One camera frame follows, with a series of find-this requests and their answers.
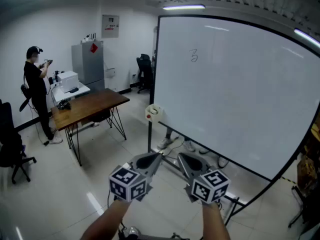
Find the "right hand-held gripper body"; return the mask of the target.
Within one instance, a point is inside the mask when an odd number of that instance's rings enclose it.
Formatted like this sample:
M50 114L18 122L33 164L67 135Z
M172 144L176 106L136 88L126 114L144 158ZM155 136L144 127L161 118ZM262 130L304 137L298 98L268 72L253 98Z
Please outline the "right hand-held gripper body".
M200 200L209 205L227 194L230 183L231 180L223 172L215 169L193 177L185 190L192 201Z

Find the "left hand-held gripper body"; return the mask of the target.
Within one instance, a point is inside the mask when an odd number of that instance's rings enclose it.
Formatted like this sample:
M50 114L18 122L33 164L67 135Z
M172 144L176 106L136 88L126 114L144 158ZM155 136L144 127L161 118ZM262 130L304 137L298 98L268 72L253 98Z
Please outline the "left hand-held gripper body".
M114 196L125 202L141 201L153 188L151 166L138 166L135 162L118 165L109 175L109 190Z

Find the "white whiteboard with black frame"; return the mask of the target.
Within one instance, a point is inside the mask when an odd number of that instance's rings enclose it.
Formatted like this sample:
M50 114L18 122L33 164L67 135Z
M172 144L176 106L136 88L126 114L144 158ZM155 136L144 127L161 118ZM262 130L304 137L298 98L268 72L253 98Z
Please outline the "white whiteboard with black frame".
M320 112L320 50L211 15L161 15L150 104L163 126L273 185Z

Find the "person's right forearm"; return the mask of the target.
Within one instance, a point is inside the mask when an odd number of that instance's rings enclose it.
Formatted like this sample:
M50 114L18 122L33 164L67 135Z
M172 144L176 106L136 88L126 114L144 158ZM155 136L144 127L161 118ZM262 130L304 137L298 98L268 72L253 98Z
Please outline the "person's right forearm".
M202 205L203 240L231 240L217 203Z

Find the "person's left forearm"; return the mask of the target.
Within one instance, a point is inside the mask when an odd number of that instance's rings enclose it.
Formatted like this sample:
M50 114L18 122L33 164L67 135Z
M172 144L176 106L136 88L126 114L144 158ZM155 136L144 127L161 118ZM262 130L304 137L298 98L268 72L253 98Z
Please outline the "person's left forearm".
M80 240L112 240L126 215L131 202L114 200L82 234Z

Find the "brown wooden table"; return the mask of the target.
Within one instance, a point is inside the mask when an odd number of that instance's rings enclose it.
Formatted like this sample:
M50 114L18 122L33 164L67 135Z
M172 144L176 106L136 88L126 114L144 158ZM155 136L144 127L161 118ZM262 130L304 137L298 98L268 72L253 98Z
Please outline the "brown wooden table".
M119 115L118 106L129 102L130 99L109 88L73 99L69 102L70 109L53 107L51 113L58 131L64 131L68 147L73 150L79 166L82 166L78 123L101 117L107 121L110 128L118 130L126 140L127 136Z

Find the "black office chair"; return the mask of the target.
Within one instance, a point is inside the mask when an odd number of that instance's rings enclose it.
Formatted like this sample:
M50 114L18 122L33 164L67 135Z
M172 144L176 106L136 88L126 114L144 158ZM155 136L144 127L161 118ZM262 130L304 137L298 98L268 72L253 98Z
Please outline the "black office chair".
M141 91L150 90L153 82L153 71L152 63L150 57L147 54L141 54L140 57L136 58L138 64L139 73L138 73L138 91L139 94Z
M28 182L31 181L24 164L30 161L36 163L37 160L35 157L27 157L25 149L22 137L14 127L11 104L0 100L0 168L13 169L12 184L16 184L18 169L22 170Z

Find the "black gadget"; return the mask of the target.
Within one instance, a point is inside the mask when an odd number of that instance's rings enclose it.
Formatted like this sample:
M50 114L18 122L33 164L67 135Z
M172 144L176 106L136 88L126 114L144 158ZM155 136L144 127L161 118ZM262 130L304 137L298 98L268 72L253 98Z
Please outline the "black gadget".
M59 110L70 110L71 109L71 105L70 103L67 101L67 100L61 100L57 105L56 107L59 109Z

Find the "brown storage shelf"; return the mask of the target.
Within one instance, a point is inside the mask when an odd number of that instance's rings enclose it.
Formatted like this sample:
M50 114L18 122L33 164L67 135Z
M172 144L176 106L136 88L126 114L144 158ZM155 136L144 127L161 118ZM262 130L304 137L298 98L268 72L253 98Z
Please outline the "brown storage shelf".
M308 195L320 179L320 123L314 123L307 135L302 149L300 162L297 164L297 186Z

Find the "white table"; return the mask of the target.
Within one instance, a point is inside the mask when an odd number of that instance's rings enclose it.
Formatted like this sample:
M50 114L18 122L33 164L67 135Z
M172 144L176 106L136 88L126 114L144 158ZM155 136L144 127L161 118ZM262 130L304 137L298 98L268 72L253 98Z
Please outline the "white table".
M53 100L56 103L59 103L62 100L73 99L74 97L88 93L91 90L80 81L78 82L78 91L75 92L63 92L60 83L51 84L50 87L53 95Z

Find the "grey refrigerator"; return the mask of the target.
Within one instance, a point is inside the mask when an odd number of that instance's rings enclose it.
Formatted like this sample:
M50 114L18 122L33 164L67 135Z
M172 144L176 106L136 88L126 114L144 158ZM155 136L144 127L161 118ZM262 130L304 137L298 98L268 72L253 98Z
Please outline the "grey refrigerator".
M95 53L90 51L95 43L98 49ZM104 43L91 41L71 46L72 70L78 74L79 81L90 88L90 92L105 89L104 74Z

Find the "white box appliance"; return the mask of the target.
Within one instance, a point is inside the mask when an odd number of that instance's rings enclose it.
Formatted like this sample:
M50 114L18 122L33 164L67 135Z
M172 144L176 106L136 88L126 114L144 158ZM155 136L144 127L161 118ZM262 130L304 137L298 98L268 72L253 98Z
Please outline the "white box appliance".
M79 88L78 74L73 71L62 72L57 75L63 93Z

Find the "white router with antennas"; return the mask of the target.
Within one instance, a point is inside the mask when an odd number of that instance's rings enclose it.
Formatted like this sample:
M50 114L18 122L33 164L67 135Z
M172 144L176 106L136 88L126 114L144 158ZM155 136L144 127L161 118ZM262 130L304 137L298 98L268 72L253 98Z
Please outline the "white router with antennas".
M83 44L83 43L87 43L87 42L95 42L97 39L97 33L94 32L94 33L90 33L88 34L85 38L83 38L80 43Z

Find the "ceiling tube light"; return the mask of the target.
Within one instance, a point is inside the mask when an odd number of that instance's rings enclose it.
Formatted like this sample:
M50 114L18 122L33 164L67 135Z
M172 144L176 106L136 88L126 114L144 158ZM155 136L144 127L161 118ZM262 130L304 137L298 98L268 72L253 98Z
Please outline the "ceiling tube light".
M294 33L300 36L301 38L307 40L308 42L312 43L314 46L320 49L320 41L316 40L315 38L311 37L310 35L304 33L303 31L299 30L298 28L294 29Z
M164 6L163 9L166 11L174 10L202 10L206 7L203 4L184 4L184 5L170 5Z

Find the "grey wall electrical panel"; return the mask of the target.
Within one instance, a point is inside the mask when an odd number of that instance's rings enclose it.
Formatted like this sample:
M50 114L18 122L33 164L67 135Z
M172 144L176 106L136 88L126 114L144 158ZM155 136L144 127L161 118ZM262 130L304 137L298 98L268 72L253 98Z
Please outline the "grey wall electrical panel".
M101 37L103 39L118 38L119 23L120 18L118 15L103 14L101 18Z

